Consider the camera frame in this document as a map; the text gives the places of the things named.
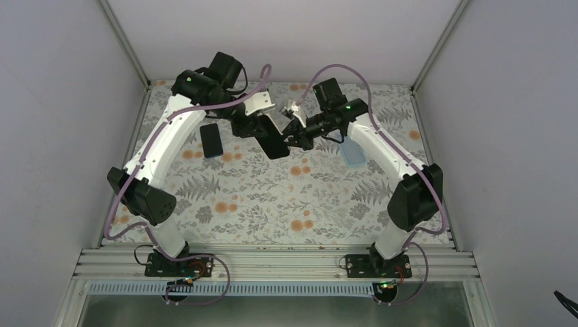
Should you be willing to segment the black phone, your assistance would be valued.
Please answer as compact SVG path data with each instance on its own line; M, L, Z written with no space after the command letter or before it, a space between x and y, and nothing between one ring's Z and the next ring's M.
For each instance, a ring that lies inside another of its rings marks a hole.
M268 116L261 115L258 116L257 119L270 119ZM262 150L265 152L265 155L271 159L280 159L283 157L287 157L290 154L290 149L288 146L285 145L284 139L280 132L276 128L276 132L274 132L271 136L266 138L255 138L258 144L261 146Z

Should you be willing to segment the light blue phone case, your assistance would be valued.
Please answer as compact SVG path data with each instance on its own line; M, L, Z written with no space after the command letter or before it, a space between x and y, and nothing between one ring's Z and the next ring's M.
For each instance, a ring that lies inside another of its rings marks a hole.
M367 163L367 158L361 146L349 137L345 137L343 142L339 144L339 149L344 158L345 163L350 167L359 167Z

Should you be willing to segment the light blue cased phone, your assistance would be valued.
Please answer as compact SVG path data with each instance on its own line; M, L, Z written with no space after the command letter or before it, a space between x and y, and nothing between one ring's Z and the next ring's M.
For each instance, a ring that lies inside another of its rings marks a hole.
M217 123L203 125L199 129L204 157L211 159L224 154L222 139Z

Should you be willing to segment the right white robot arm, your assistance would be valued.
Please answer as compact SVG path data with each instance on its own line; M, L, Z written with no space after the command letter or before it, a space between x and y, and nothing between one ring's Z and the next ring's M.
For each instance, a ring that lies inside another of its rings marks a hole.
M403 256L411 239L439 212L443 171L404 150L379 126L369 102L347 99L336 79L314 85L313 91L320 113L306 116L297 102L288 100L280 109L290 119L282 135L288 146L309 150L314 138L325 138L338 130L369 153L385 172L395 186L386 207L390 222L369 247L361 272L364 277L386 277L403 268Z

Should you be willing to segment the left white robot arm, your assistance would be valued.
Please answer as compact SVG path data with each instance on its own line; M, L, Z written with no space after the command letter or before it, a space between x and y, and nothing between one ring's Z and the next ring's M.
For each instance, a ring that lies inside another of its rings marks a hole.
M179 276L189 262L189 245L171 215L177 199L163 190L168 169L208 114L230 121L237 137L261 136L258 112L271 107L266 90L272 67L266 64L251 91L234 91L246 71L234 57L218 52L207 67L182 71L171 87L164 111L137 153L122 167L112 167L107 181L115 193L103 227L106 240L117 240L131 229L144 228L153 243L153 259Z

